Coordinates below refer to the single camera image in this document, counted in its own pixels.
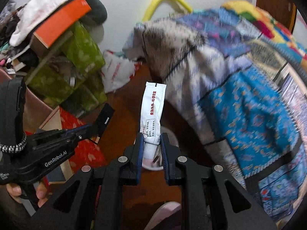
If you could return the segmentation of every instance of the human hand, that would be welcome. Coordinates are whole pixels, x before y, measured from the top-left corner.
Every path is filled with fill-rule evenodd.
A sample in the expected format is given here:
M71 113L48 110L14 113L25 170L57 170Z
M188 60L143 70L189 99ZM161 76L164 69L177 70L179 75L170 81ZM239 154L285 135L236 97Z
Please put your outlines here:
M41 207L47 201L47 198L46 198L47 188L45 187L45 184L43 182L40 182L35 190L36 190L36 196L39 199L37 205ZM19 196L21 195L21 188L19 185L14 184L14 183L8 183L7 192L9 192L10 196L15 201L17 201L18 203L21 203L21 200L19 198Z

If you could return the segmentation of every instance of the fingernail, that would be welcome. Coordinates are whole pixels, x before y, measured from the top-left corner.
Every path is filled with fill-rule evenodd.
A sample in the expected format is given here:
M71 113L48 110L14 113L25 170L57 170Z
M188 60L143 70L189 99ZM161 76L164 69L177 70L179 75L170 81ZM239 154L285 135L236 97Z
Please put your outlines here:
M36 196L37 196L37 198L39 198L39 199L43 199L43 198L45 197L45 193L42 192L42 191L38 191L38 192L36 193Z
M14 191L15 193L21 194L21 188L20 188L19 186L13 187L13 191Z

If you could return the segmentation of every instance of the triangular cutout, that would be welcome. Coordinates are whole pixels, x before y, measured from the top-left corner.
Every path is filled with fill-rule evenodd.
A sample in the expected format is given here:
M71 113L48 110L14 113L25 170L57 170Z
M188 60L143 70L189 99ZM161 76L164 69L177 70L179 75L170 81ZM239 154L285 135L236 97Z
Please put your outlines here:
M233 212L239 213L243 210L251 208L249 201L235 188L235 186L230 181L227 180L225 182L225 187L229 195Z
M69 188L63 192L60 197L54 202L53 207L63 213L69 213L70 208L78 191L80 181L75 181Z

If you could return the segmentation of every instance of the orange box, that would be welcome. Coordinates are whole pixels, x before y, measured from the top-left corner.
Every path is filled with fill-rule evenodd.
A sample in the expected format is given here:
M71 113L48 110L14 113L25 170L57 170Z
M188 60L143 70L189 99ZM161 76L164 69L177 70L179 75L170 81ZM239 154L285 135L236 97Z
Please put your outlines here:
M31 48L38 57L43 57L62 33L91 10L86 0L73 0L66 4L33 33Z

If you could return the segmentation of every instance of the finger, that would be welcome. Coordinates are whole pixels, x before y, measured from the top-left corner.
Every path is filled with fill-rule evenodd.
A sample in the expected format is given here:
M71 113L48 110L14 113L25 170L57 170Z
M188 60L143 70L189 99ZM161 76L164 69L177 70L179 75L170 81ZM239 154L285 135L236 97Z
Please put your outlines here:
M37 203L38 207L40 208L42 205L44 205L47 200L48 200L47 198L39 200L38 203Z
M36 187L36 196L38 199L44 199L47 193L47 188L43 182L40 182Z
M8 183L7 184L7 192L9 192L10 196L20 196L21 195L21 188L17 184Z

